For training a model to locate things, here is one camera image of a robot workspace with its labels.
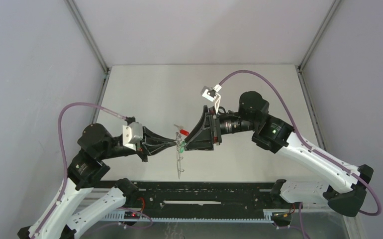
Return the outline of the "metal disc keyring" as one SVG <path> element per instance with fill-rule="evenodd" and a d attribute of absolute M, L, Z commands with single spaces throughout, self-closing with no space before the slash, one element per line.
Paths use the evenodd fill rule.
<path fill-rule="evenodd" d="M 183 135 L 178 132 L 176 132 L 176 152 L 177 152 L 177 147 L 180 143 L 184 142 L 183 140 Z M 184 172 L 182 168 L 182 160 L 183 156 L 182 154 L 179 154 L 178 152 L 176 153 L 176 165 L 177 165 L 177 174 L 178 174 L 178 179 L 180 180 L 181 174 Z"/>

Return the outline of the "green capped key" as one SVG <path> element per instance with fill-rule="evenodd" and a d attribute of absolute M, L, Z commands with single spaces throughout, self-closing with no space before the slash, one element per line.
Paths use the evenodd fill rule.
<path fill-rule="evenodd" d="M 184 150 L 185 150 L 185 145 L 186 145 L 185 142 L 182 142 L 182 143 L 180 143 L 180 144 L 178 145 L 178 147 L 177 147 L 177 152 L 178 152 L 179 154 L 182 154 L 182 153 L 184 152 Z"/>

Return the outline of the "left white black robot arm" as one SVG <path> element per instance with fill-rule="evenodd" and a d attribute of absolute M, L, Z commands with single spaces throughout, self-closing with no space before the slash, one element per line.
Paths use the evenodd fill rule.
<path fill-rule="evenodd" d="M 160 136 L 137 122 L 123 126 L 122 135 L 113 137 L 99 123 L 84 129 L 78 140 L 81 147 L 67 169 L 54 201 L 35 224 L 17 233 L 20 239 L 79 239 L 91 226 L 120 207 L 133 207 L 138 201 L 138 188 L 127 178 L 119 179 L 101 198 L 80 212 L 78 205 L 100 183 L 110 170 L 103 160 L 138 155 L 143 162 L 169 147 L 174 139 Z"/>

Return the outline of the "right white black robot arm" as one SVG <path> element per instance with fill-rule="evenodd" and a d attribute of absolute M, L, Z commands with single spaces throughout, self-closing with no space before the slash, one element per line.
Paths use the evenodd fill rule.
<path fill-rule="evenodd" d="M 315 182 L 276 181 L 270 202 L 276 208 L 288 203 L 327 204 L 335 212 L 354 217 L 361 212 L 373 169 L 342 161 L 311 144 L 282 119 L 269 114 L 269 103 L 254 91 L 244 92 L 237 112 L 217 112 L 204 106 L 202 116 L 185 138 L 184 150 L 212 151 L 226 134 L 251 131 L 261 149 L 290 158 L 320 177 Z"/>

